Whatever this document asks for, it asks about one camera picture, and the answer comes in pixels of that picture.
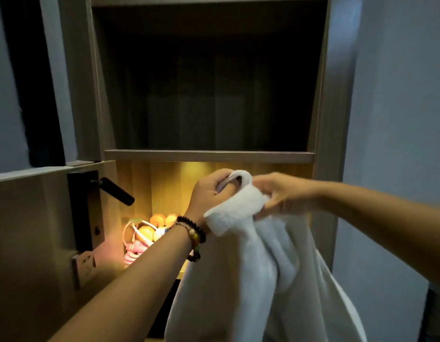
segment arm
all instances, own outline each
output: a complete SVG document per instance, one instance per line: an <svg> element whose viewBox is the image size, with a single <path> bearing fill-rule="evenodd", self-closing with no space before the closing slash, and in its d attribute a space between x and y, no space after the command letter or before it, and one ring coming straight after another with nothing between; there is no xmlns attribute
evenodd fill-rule
<svg viewBox="0 0 440 342"><path fill-rule="evenodd" d="M215 190L231 172L216 171L200 179L193 189L185 216L205 231L203 214L235 193L237 183L228 184L219 194ZM175 225L49 341L127 342L146 337L190 251L187 230Z"/></svg>
<svg viewBox="0 0 440 342"><path fill-rule="evenodd" d="M256 176L254 185L272 194L258 218L317 209L331 212L440 285L440 208L343 183L280 173Z"/></svg>

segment dark shelf compartment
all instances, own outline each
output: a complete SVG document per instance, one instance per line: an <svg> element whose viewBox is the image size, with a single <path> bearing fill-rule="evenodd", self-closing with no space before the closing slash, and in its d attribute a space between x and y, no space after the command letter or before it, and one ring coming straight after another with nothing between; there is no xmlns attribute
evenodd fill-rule
<svg viewBox="0 0 440 342"><path fill-rule="evenodd" d="M93 8L110 149L306 151L326 7Z"/></svg>

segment right hand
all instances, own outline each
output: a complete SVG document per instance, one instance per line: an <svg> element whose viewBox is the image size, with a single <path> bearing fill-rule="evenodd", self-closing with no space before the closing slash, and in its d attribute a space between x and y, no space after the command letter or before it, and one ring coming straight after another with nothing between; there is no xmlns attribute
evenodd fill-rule
<svg viewBox="0 0 440 342"><path fill-rule="evenodd" d="M269 215L301 214L316 209L322 183L282 173L254 176L253 185L271 196L255 215L255 219L260 220Z"/></svg>

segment bracelet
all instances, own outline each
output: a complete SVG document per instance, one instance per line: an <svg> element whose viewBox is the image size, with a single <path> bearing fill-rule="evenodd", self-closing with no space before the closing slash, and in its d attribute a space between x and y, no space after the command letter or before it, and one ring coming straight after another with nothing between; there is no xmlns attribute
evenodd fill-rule
<svg viewBox="0 0 440 342"><path fill-rule="evenodd" d="M179 224L183 226L189 233L189 237L192 240L193 247L193 255L189 254L187 259L190 262L197 262L201 259L201 255L199 253L199 244L206 241L206 234L187 217L179 216L175 221L174 225Z"/></svg>

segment finger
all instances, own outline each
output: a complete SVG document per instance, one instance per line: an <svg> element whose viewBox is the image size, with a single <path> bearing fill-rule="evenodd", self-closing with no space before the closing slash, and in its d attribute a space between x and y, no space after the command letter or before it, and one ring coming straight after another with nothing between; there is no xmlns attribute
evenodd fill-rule
<svg viewBox="0 0 440 342"><path fill-rule="evenodd" d="M260 212L255 214L255 221L262 220L270 215L278 215L281 213L281 200L276 196L273 196L261 209Z"/></svg>
<svg viewBox="0 0 440 342"><path fill-rule="evenodd" d="M272 194L274 191L274 181L271 174L256 175L252 178L252 184L261 192Z"/></svg>
<svg viewBox="0 0 440 342"><path fill-rule="evenodd" d="M229 177L232 172L233 170L228 168L219 169L214 171L212 174L207 175L206 179L208 179L209 183L216 188L217 185Z"/></svg>
<svg viewBox="0 0 440 342"><path fill-rule="evenodd" d="M229 182L219 194L215 196L215 199L217 200L218 204L220 204L221 202L231 198L239 190L239 188L239 180L234 179Z"/></svg>

